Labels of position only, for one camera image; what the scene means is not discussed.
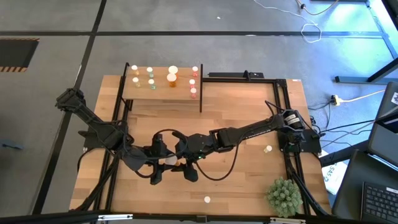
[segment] wooden tabletop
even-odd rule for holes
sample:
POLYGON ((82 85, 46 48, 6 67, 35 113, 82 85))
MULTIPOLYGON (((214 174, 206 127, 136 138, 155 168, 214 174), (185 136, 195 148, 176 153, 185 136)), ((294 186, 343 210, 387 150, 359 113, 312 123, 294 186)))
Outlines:
POLYGON ((166 76, 169 74, 168 67, 152 67, 156 89, 152 90, 148 84, 149 74, 147 67, 138 67, 139 76, 133 74, 131 68, 127 70, 126 83, 124 85, 123 98, 126 100, 193 100, 200 98, 200 68, 197 71, 198 76, 193 76, 192 68, 178 68, 176 87, 170 87, 166 76), (137 88, 132 81, 134 77, 139 79, 141 87, 137 88), (191 98, 189 81, 195 80, 197 97, 191 98))
MULTIPOLYGON (((112 117, 120 77, 105 76, 95 108, 95 113, 105 121, 112 117)), ((287 80, 290 104, 309 122, 307 103, 300 80, 287 80)), ((191 101, 134 100, 129 113, 129 132, 134 144, 151 144, 155 132, 174 128, 185 135, 208 134, 209 130, 223 127, 240 127, 271 115, 264 100, 274 103, 272 85, 262 83, 204 83, 203 112, 191 101)), ((164 134, 168 148, 174 150, 177 140, 164 134)), ((210 181, 199 172, 195 183, 183 178, 182 173, 164 172, 163 181, 151 185, 149 179, 139 178, 123 162, 119 165, 111 210, 129 213, 207 214, 207 215, 275 215, 264 193, 286 170, 280 153, 276 132, 257 136, 241 143, 238 159, 231 175, 222 181, 210 181), (266 146, 273 150, 264 153, 266 146), (209 196, 210 203, 204 198, 209 196)), ((80 166, 70 208, 79 206, 98 181, 103 160, 103 149, 87 154, 80 166)), ((234 151, 213 153, 200 160, 201 168, 211 177, 221 177, 231 166, 234 151)), ((305 183, 315 200, 331 212, 321 166, 312 154, 301 153, 305 183)), ((140 170, 149 174, 148 168, 140 170)), ((104 208, 108 186, 103 193, 104 208)))

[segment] small bottle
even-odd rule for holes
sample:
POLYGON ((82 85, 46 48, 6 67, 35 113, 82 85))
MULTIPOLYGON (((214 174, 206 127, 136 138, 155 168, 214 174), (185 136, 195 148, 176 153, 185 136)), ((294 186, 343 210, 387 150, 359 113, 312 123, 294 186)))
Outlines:
POLYGON ((148 83, 150 84, 150 88, 151 88, 151 89, 153 89, 153 90, 156 89, 155 80, 150 79, 150 80, 148 80, 148 83))
POLYGON ((195 80, 189 80, 189 85, 190 85, 190 88, 194 88, 195 87, 195 80))
POLYGON ((149 78, 153 78, 154 77, 154 69, 152 67, 148 67, 147 68, 147 72, 149 74, 149 78))
POLYGON ((167 81, 169 81, 169 87, 172 87, 172 88, 176 87, 177 86, 177 84, 175 82, 176 80, 177 80, 177 76, 175 74, 170 73, 167 75, 167 81))
POLYGON ((198 76, 198 67, 196 67, 196 66, 192 67, 192 71, 193 71, 192 76, 197 77, 198 76))
POLYGON ((133 75, 139 76, 139 72, 138 72, 138 67, 137 67, 137 65, 133 65, 133 66, 131 67, 131 70, 132 70, 132 74, 133 74, 133 75))
POLYGON ((132 82, 134 82, 134 84, 136 84, 136 87, 137 87, 137 88, 140 88, 140 87, 141 87, 141 84, 139 83, 139 80, 138 80, 137 77, 132 78, 132 82))
POLYGON ((178 72, 177 66, 172 65, 169 67, 169 73, 175 74, 175 76, 178 78, 177 72, 178 72))
POLYGON ((192 99, 195 99, 197 97, 197 89, 195 88, 191 89, 191 97, 192 99))

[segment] white paper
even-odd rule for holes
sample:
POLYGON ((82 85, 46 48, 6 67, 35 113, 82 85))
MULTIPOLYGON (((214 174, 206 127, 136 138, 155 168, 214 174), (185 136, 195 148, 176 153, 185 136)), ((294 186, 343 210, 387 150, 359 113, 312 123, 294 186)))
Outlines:
POLYGON ((398 93, 394 93, 394 96, 392 96, 391 102, 398 105, 398 93))
MULTIPOLYGON (((322 156, 325 155, 328 155, 328 153, 322 150, 322 156)), ((327 191, 329 191, 331 194, 337 194, 341 182, 343 181, 346 169, 347 165, 344 162, 338 162, 336 164, 322 168, 323 181, 325 182, 327 191)))

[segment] computer monitor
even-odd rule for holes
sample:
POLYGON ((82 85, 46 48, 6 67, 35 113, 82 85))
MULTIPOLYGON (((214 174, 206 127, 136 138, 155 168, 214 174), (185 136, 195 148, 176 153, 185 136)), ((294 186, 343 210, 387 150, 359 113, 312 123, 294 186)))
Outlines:
POLYGON ((383 115, 398 106, 397 96, 398 83, 388 83, 369 137, 368 149, 371 154, 375 154, 395 166, 398 166, 397 112, 392 112, 387 116, 383 115))

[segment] white cable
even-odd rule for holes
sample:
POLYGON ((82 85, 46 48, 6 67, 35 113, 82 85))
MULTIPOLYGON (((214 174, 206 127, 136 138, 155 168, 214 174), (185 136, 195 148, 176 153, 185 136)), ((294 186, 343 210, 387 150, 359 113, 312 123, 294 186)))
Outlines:
MULTIPOLYGON (((296 0, 296 1, 297 1, 297 3, 300 5, 300 8, 301 8, 301 5, 303 5, 303 3, 302 3, 300 0, 296 0)), ((330 8, 332 8, 338 1, 339 1, 339 0, 336 0, 333 4, 331 4, 331 5, 330 5, 329 7, 327 7, 325 10, 323 10, 323 11, 321 11, 321 12, 318 12, 318 13, 311 13, 311 12, 309 12, 309 11, 307 10, 307 7, 305 7, 305 6, 304 6, 304 10, 305 10, 308 14, 310 14, 310 15, 317 16, 317 15, 319 15, 319 14, 322 14, 322 13, 326 12, 326 11, 329 10, 330 8)))
MULTIPOLYGON (((395 108, 391 109, 390 111, 388 111, 387 113, 383 114, 383 115, 380 116, 380 117, 389 115, 389 114, 391 114, 392 112, 394 112, 396 109, 398 109, 398 106, 396 106, 395 108)), ((342 135, 342 136, 336 138, 335 140, 333 140, 333 141, 330 142, 329 144, 326 144, 326 145, 322 146, 322 148, 327 147, 328 145, 330 145, 330 144, 336 142, 337 140, 341 139, 341 138, 344 137, 344 136, 347 136, 347 135, 352 134, 352 133, 354 133, 354 132, 356 132, 356 131, 359 131, 360 129, 363 129, 363 128, 365 128, 366 126, 369 126, 369 125, 373 124, 374 122, 375 122, 375 121, 371 121, 369 124, 366 124, 366 125, 364 125, 364 126, 358 128, 358 129, 355 129, 355 130, 352 131, 352 132, 346 133, 346 134, 344 134, 344 135, 342 135)))
POLYGON ((264 9, 276 9, 276 10, 281 11, 281 12, 286 12, 286 13, 289 13, 289 14, 291 14, 291 15, 301 17, 303 20, 305 20, 305 22, 307 22, 306 24, 304 24, 304 26, 303 26, 302 29, 301 29, 301 35, 303 36, 304 40, 305 40, 307 43, 310 43, 310 44, 311 44, 311 43, 318 42, 318 41, 321 40, 321 38, 322 38, 322 30, 321 30, 321 28, 318 27, 318 24, 315 23, 314 21, 312 21, 311 19, 306 19, 305 17, 303 17, 303 16, 301 16, 301 15, 298 15, 298 14, 293 13, 293 12, 290 12, 290 11, 281 10, 281 9, 276 8, 276 7, 265 7, 265 6, 263 6, 261 3, 257 2, 257 0, 253 0, 253 1, 254 1, 255 3, 257 3, 258 5, 260 5, 261 7, 263 7, 264 9), (313 41, 307 40, 307 38, 306 38, 306 37, 304 36, 304 34, 303 34, 304 28, 305 28, 306 26, 315 26, 315 27, 319 30, 319 39, 318 39, 318 40, 313 40, 313 41))
POLYGON ((368 94, 368 95, 366 95, 366 96, 361 96, 361 97, 358 97, 358 98, 355 98, 355 99, 352 99, 352 100, 343 100, 342 102, 346 102, 346 103, 354 102, 354 101, 356 101, 356 100, 360 100, 360 99, 363 99, 363 98, 366 98, 366 97, 368 97, 368 96, 375 95, 375 94, 378 94, 378 93, 381 93, 381 92, 384 92, 384 91, 385 91, 385 90, 380 90, 380 91, 377 91, 377 92, 368 94))

